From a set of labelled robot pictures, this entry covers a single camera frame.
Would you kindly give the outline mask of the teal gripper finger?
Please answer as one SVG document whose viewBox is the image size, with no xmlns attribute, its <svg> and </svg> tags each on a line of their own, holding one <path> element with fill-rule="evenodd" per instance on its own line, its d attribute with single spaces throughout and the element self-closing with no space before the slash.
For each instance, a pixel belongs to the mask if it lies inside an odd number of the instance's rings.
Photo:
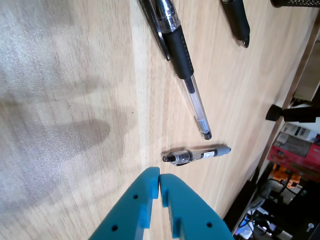
<svg viewBox="0 0 320 240">
<path fill-rule="evenodd" d="M 171 173 L 159 176 L 162 206 L 168 208 L 173 239 L 232 240 L 220 216 L 183 180 Z"/>
<path fill-rule="evenodd" d="M 159 167 L 144 170 L 91 235 L 91 240 L 142 240 L 159 196 Z"/>
</svg>

